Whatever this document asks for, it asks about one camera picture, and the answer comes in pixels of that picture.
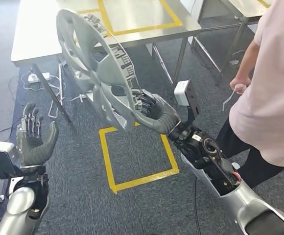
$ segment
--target silver robotic arm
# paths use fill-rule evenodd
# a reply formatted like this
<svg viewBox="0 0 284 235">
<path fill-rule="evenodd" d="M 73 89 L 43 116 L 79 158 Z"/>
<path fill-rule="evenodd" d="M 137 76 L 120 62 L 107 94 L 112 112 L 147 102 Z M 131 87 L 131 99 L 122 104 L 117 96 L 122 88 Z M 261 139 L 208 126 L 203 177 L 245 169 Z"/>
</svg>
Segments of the silver robotic arm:
<svg viewBox="0 0 284 235">
<path fill-rule="evenodd" d="M 7 210 L 0 222 L 0 235 L 33 234 L 48 210 L 48 178 L 44 164 L 58 137 L 52 122 L 47 141 L 41 138 L 42 117 L 35 104 L 27 104 L 17 127 L 17 145 L 0 142 L 0 178 L 8 179 Z M 20 167 L 13 164 L 19 160 Z"/>
</svg>

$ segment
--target robotic hand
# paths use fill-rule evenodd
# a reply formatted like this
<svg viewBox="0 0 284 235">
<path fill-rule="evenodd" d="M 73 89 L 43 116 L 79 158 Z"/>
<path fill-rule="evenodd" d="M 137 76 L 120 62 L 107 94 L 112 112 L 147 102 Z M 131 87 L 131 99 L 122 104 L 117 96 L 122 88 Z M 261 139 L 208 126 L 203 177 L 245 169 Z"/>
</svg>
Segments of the robotic hand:
<svg viewBox="0 0 284 235">
<path fill-rule="evenodd" d="M 34 103 L 28 103 L 23 109 L 21 124 L 17 126 L 17 145 L 19 150 L 19 163 L 21 167 L 43 165 L 53 153 L 58 127 L 54 121 L 50 125 L 48 138 L 42 140 L 43 116 L 37 117 L 39 109 Z"/>
<path fill-rule="evenodd" d="M 180 117 L 173 107 L 158 94 L 142 90 L 141 100 L 142 111 L 133 113 L 135 120 L 141 125 L 168 135 L 180 122 Z"/>
<path fill-rule="evenodd" d="M 0 178 L 8 179 L 7 210 L 0 223 L 0 235 L 33 234 L 49 206 L 48 178 L 44 165 L 53 153 L 58 127 L 51 123 L 45 142 L 41 138 L 43 117 L 28 103 L 17 126 L 17 146 L 0 142 Z M 20 168 L 12 160 L 19 160 Z"/>
</svg>

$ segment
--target person's hand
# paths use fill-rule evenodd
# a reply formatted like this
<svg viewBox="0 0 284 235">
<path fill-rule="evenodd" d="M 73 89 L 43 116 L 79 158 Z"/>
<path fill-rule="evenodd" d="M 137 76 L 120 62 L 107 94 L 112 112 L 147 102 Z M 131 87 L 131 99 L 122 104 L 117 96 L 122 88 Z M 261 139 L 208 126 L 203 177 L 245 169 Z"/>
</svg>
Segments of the person's hand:
<svg viewBox="0 0 284 235">
<path fill-rule="evenodd" d="M 38 112 L 34 103 L 27 104 L 21 124 L 17 126 L 17 145 L 20 167 L 45 164 L 52 155 L 58 137 L 58 127 L 53 121 L 50 125 L 48 138 L 43 143 L 41 138 L 43 117 L 37 117 Z"/>
<path fill-rule="evenodd" d="M 251 84 L 251 79 L 248 76 L 245 77 L 245 78 L 236 76 L 234 79 L 233 79 L 230 83 L 230 86 L 233 91 L 234 87 L 237 84 L 245 84 L 246 87 L 248 87 Z M 236 92 L 242 94 L 242 93 L 244 92 L 244 90 L 242 88 L 238 88 L 238 89 L 236 89 Z"/>
</svg>

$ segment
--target table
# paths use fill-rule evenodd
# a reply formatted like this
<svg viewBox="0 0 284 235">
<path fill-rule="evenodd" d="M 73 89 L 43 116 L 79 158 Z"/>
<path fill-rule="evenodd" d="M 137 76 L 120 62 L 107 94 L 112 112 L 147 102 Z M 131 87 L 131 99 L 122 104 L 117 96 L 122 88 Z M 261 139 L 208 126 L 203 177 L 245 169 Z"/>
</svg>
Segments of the table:
<svg viewBox="0 0 284 235">
<path fill-rule="evenodd" d="M 61 54 L 56 15 L 63 7 L 94 14 L 124 47 L 151 43 L 153 55 L 160 60 L 156 42 L 182 38 L 174 79 L 162 65 L 172 84 L 177 80 L 187 38 L 201 30 L 178 0 L 21 0 L 11 61 L 19 67 Z M 107 40 L 113 42 L 111 37 Z"/>
<path fill-rule="evenodd" d="M 216 0 L 203 0 L 202 6 L 199 12 L 198 22 L 200 23 L 204 12 L 208 10 L 205 9 L 205 6 L 208 4 L 208 1 L 214 1 Z M 228 25 L 222 25 L 222 26 L 216 26 L 216 27 L 211 27 L 211 28 L 203 28 L 202 29 L 202 32 L 204 31 L 213 31 L 213 30 L 219 30 L 219 29 L 225 29 L 225 28 L 233 28 L 233 27 L 239 27 L 236 36 L 234 38 L 233 44 L 231 45 L 230 51 L 226 56 L 225 60 L 222 64 L 221 67 L 217 65 L 205 47 L 204 45 L 199 41 L 197 37 L 194 37 L 194 40 L 192 42 L 192 47 L 194 47 L 196 43 L 201 47 L 204 53 L 205 53 L 214 66 L 217 68 L 221 75 L 223 75 L 226 69 L 227 68 L 230 59 L 233 55 L 235 47 L 239 42 L 241 34 L 245 30 L 245 28 L 248 24 L 257 24 L 258 23 L 259 19 L 264 14 L 268 7 L 269 4 L 264 0 L 217 0 L 221 3 L 225 5 L 228 10 L 236 16 L 239 23 L 234 23 L 234 24 L 228 24 Z"/>
</svg>

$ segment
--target robot forearm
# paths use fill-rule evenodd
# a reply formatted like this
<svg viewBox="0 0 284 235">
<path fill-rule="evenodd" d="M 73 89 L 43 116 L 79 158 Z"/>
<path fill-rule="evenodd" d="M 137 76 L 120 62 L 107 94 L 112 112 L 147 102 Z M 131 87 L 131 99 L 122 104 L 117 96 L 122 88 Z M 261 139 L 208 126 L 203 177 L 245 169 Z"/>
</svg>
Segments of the robot forearm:
<svg viewBox="0 0 284 235">
<path fill-rule="evenodd" d="M 39 218 L 34 218 L 33 206 L 36 193 L 29 187 L 18 188 L 9 198 L 7 210 L 0 223 L 0 235 L 33 234 L 48 208 L 48 200 Z"/>
</svg>

